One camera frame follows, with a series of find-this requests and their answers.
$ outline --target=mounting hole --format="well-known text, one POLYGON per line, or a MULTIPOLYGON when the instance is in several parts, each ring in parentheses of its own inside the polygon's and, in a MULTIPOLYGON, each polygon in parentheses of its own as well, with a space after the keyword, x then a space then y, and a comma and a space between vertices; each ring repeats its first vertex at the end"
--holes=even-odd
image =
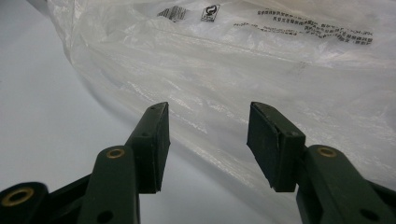
POLYGON ((107 223, 109 222, 112 218, 113 218, 113 213, 111 211, 105 211, 105 212, 101 212, 96 221, 97 223, 107 223))
POLYGON ((116 159, 116 158, 123 156, 124 154, 125 154, 124 149, 115 148, 115 149, 109 150, 106 155, 110 159, 116 159))
POLYGON ((320 147, 318 148, 318 153, 324 157, 336 157, 337 153, 328 147, 320 147))
POLYGON ((367 209, 361 209, 361 215, 369 220, 379 221, 379 216, 373 211, 367 209))
POLYGON ((35 194, 35 191, 30 187, 15 189, 15 190, 11 191, 8 195, 6 195, 6 197, 3 198, 3 200, 1 201, 1 204, 4 207, 12 207, 12 206, 26 202, 34 194, 35 194))

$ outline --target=brass grommet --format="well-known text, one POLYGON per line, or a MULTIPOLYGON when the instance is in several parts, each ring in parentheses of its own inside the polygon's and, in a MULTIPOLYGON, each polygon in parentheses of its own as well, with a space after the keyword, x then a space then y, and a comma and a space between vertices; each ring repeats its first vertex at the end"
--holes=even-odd
POLYGON ((114 148, 114 149, 109 150, 106 155, 110 159, 116 159, 116 158, 123 156, 124 154, 125 154, 124 149, 114 148))
POLYGON ((318 153, 324 157, 329 157, 329 158, 333 158, 337 156, 337 153, 328 147, 320 147, 318 148, 318 153))
POLYGON ((6 197, 3 198, 3 200, 1 201, 1 204, 4 207, 12 207, 12 206, 18 205, 20 203, 26 202, 34 194, 35 194, 35 191, 30 187, 23 187, 20 189, 15 189, 15 190, 11 191, 8 195, 6 195, 6 197))

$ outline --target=plastic bag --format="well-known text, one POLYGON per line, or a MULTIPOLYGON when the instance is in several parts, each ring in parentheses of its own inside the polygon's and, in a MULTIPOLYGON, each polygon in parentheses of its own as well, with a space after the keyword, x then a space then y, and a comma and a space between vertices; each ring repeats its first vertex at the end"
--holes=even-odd
POLYGON ((49 0, 65 54, 93 88, 136 114, 169 102, 174 141, 266 197, 246 146, 251 101, 396 189, 395 10, 365 0, 49 0))

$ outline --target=dark green plastic part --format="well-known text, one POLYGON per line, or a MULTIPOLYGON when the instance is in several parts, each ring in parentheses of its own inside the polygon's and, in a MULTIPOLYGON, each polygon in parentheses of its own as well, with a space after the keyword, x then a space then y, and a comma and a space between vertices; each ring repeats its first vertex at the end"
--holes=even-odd
POLYGON ((170 144, 168 103, 152 105, 125 143, 134 150, 139 193, 161 190, 170 144))
POLYGON ((301 220, 304 224, 320 223, 320 219, 323 215, 323 208, 315 193, 309 194, 298 189, 296 201, 301 220))
POLYGON ((0 193, 0 223, 38 223, 37 221, 44 215, 44 208, 41 205, 48 197, 47 187, 37 182, 22 183, 3 190, 0 193), (27 193, 23 193, 26 192, 24 189, 32 190, 30 191, 32 196, 28 197, 27 193), (9 198, 8 202, 16 202, 21 198, 26 200, 10 206, 10 203, 5 203, 5 198, 9 198))
POLYGON ((305 135, 275 108, 252 102, 247 145, 276 192, 293 192, 295 162, 304 150, 305 135))
POLYGON ((86 175, 50 194, 48 224, 76 223, 90 178, 91 175, 86 175))
POLYGON ((127 146, 103 150, 97 156, 78 223, 139 223, 138 207, 134 152, 127 146))
POLYGON ((375 190, 375 193, 382 200, 382 202, 388 205, 388 207, 392 210, 393 215, 396 217, 396 192, 370 181, 369 184, 373 190, 375 190))
POLYGON ((388 206, 341 151, 312 146, 304 162, 323 207, 319 223, 395 223, 388 206))

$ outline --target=plastic packaging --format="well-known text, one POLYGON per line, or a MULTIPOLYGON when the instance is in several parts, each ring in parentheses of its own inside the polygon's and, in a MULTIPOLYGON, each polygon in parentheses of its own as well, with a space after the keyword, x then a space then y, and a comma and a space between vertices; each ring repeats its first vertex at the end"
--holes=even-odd
POLYGON ((396 189, 394 1, 49 0, 49 11, 93 88, 136 114, 169 102, 174 141, 265 196, 246 146, 251 101, 396 189))

